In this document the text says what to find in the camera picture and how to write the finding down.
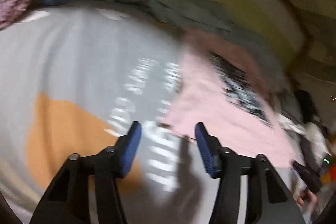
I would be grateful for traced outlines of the person's right hand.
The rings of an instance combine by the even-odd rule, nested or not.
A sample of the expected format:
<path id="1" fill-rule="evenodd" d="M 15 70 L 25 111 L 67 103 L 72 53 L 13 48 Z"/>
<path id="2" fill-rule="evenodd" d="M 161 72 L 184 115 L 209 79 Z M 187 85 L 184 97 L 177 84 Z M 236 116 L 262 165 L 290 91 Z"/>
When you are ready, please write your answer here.
<path id="1" fill-rule="evenodd" d="M 317 204 L 318 198 L 317 196 L 312 193 L 308 188 L 302 190 L 297 197 L 296 203 L 297 205 L 302 208 L 306 207 L 307 210 L 313 210 Z"/>

